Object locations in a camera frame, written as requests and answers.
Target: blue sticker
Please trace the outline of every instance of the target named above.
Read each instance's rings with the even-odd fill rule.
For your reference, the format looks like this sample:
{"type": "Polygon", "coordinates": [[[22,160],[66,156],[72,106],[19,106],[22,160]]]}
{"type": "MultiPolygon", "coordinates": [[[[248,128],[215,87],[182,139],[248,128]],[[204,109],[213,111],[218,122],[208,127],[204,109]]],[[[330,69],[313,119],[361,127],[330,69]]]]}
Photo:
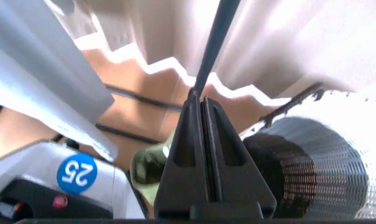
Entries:
{"type": "Polygon", "coordinates": [[[87,154],[75,154],[66,158],[58,168],[59,187],[71,194],[80,194],[95,182],[98,169],[94,158],[87,154]]]}

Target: green cloth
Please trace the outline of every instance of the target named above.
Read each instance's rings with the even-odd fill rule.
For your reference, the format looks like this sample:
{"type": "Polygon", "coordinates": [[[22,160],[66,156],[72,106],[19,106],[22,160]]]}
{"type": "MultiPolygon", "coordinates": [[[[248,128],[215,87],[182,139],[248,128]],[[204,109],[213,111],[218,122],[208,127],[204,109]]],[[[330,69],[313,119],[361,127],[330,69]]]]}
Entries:
{"type": "Polygon", "coordinates": [[[168,139],[134,154],[130,165],[131,183],[153,206],[175,130],[168,139]]]}

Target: curtain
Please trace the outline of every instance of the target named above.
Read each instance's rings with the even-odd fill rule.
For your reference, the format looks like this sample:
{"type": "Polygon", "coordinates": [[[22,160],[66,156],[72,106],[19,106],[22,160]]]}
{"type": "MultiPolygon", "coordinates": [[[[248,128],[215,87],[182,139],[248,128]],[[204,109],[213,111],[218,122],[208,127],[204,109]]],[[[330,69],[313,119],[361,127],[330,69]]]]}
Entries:
{"type": "MultiPolygon", "coordinates": [[[[72,39],[94,32],[148,64],[174,57],[195,77],[219,0],[46,0],[72,39]]],[[[231,90],[291,97],[315,82],[376,100],[376,0],[242,0],[213,67],[231,90]]]]}
{"type": "Polygon", "coordinates": [[[43,1],[0,1],[0,105],[113,161],[116,145],[94,126],[113,101],[43,1]]]}

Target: wooden floor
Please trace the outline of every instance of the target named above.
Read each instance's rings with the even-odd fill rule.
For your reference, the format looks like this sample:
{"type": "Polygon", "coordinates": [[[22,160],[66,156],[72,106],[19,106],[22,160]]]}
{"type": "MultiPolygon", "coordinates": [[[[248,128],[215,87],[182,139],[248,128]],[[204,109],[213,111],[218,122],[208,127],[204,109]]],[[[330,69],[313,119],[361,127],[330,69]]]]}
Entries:
{"type": "MultiPolygon", "coordinates": [[[[86,50],[83,54],[105,84],[133,91],[147,98],[182,105],[190,89],[174,69],[148,75],[135,60],[115,64],[108,61],[100,50],[86,50]]],[[[212,85],[206,86],[203,93],[220,102],[237,132],[253,125],[261,116],[273,110],[263,107],[252,96],[233,100],[225,98],[212,85]]],[[[159,141],[166,140],[177,126],[179,112],[119,95],[113,97],[114,104],[98,120],[101,124],[159,141]]],[[[54,135],[55,131],[34,118],[7,108],[3,108],[0,113],[0,157],[28,143],[50,139],[54,135]]],[[[119,146],[119,157],[115,164],[124,170],[129,169],[133,154],[148,146],[123,136],[109,133],[105,135],[119,146]]],[[[81,150],[98,156],[89,146],[83,146],[81,150]]]]}

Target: number 25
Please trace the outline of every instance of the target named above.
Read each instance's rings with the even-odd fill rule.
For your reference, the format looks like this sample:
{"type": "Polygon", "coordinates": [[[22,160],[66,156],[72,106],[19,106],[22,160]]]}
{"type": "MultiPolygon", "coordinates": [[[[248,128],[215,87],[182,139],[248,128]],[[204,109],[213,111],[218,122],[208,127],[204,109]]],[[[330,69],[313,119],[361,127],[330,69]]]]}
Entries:
{"type": "Polygon", "coordinates": [[[70,161],[68,164],[66,164],[65,167],[65,173],[66,176],[62,177],[62,181],[66,183],[72,183],[73,180],[76,177],[76,184],[80,187],[85,186],[87,184],[86,179],[82,179],[85,175],[89,174],[93,170],[93,166],[89,164],[82,163],[81,168],[83,170],[79,170],[79,164],[76,161],[70,161]]]}

